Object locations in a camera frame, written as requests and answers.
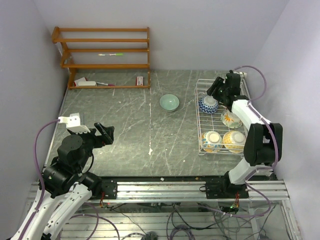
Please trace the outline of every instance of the gray stone surface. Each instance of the gray stone surface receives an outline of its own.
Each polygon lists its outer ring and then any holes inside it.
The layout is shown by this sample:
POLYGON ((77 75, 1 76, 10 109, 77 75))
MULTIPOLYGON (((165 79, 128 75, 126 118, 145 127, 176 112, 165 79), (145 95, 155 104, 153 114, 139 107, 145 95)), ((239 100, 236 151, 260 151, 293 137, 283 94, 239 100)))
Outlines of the gray stone surface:
MULTIPOLYGON (((85 124, 114 126, 114 143, 94 149, 91 172, 99 176, 200 176, 223 175, 241 160, 237 155, 199 155, 195 105, 198 79, 215 79, 224 72, 198 70, 155 70, 151 89, 74 89, 67 93, 62 116, 84 113, 85 124), (166 112, 159 105, 164 94, 174 94, 180 105, 166 112)), ((76 78, 134 84, 141 72, 84 71, 76 78)), ((49 161, 68 135, 59 124, 49 161)))

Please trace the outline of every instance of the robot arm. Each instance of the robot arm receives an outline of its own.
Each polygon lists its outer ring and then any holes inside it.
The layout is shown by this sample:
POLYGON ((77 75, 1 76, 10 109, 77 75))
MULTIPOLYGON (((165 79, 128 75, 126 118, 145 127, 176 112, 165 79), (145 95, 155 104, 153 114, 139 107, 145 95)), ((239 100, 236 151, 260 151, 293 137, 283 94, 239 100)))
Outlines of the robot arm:
POLYGON ((101 178, 88 171, 83 173, 83 169, 93 155, 93 149, 113 143, 115 128, 104 127, 100 123, 94 124, 96 129, 88 128, 79 113, 59 119, 60 123, 66 124, 70 135, 63 139, 57 150, 58 156, 43 171, 45 190, 38 211, 36 207, 41 199, 41 189, 37 191, 28 215, 11 240, 55 240, 76 210, 101 192, 101 178))
MULTIPOLYGON (((264 118, 251 105, 245 95, 241 95, 241 76, 233 71, 226 74, 225 79, 217 77, 212 86, 207 90, 207 94, 213 96, 221 104, 236 114, 248 130, 248 136, 244 145, 244 158, 240 163, 227 172, 227 184, 236 189, 234 185, 243 185, 247 176, 256 169, 271 166, 275 161, 275 148, 271 134, 266 127, 270 126, 278 145, 279 160, 282 155, 282 132, 283 128, 279 123, 272 123, 264 118)), ((271 169, 265 171, 266 175, 271 174, 271 169)))

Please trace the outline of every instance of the dish rack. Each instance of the dish rack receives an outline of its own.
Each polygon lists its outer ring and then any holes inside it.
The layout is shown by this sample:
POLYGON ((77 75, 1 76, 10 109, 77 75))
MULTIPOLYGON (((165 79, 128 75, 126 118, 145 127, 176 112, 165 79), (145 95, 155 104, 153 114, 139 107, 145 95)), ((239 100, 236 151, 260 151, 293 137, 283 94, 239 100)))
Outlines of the dish rack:
MULTIPOLYGON (((241 95, 245 95, 250 98, 249 91, 245 81, 245 74, 240 72, 241 75, 241 95)), ((238 128, 229 128, 221 121, 221 114, 227 108, 221 104, 219 104, 218 110, 214 114, 207 114, 202 112, 199 109, 198 102, 200 98, 207 95, 207 90, 211 87, 211 85, 215 82, 214 79, 198 79, 196 82, 196 87, 194 90, 195 95, 195 108, 196 108, 196 119, 197 119, 197 128, 198 128, 198 140, 199 140, 199 155, 204 154, 230 154, 230 155, 239 155, 243 156, 243 152, 235 153, 229 151, 223 144, 221 147, 210 147, 208 143, 203 143, 202 135, 209 131, 215 131, 220 134, 221 138, 223 139, 224 135, 229 131, 239 131, 248 136, 247 129, 242 125, 238 128)), ((228 146, 232 146, 232 150, 240 150, 243 149, 244 145, 236 145, 236 144, 226 144, 228 146)))

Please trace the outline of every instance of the small box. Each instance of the small box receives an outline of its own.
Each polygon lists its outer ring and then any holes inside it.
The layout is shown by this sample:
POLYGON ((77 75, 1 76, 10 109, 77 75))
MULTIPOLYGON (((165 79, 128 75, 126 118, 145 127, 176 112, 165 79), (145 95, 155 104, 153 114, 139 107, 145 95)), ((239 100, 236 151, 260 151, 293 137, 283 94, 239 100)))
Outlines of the small box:
POLYGON ((143 76, 137 76, 135 80, 136 86, 143 86, 144 85, 144 77, 143 76))
POLYGON ((86 82, 86 81, 88 81, 88 79, 86 77, 82 77, 82 78, 79 78, 79 79, 75 80, 73 85, 76 86, 76 87, 79 87, 79 83, 80 82, 86 82))

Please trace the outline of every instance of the wooden shelf rack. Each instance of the wooden shelf rack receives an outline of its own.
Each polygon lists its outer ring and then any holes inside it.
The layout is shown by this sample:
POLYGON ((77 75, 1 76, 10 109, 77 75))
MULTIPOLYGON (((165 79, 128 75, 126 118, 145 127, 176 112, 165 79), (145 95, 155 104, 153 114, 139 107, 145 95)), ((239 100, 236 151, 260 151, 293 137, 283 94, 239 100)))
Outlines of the wooden shelf rack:
POLYGON ((147 28, 60 28, 55 27, 52 35, 54 44, 61 43, 62 57, 60 66, 69 68, 69 89, 111 89, 111 88, 150 88, 150 38, 147 28), (63 38, 62 32, 141 32, 146 33, 146 38, 63 38), (69 48, 67 43, 146 43, 146 48, 69 48), (144 64, 78 64, 74 62, 72 53, 146 53, 147 63, 144 64), (77 69, 147 69, 147 85, 136 86, 74 86, 77 69))

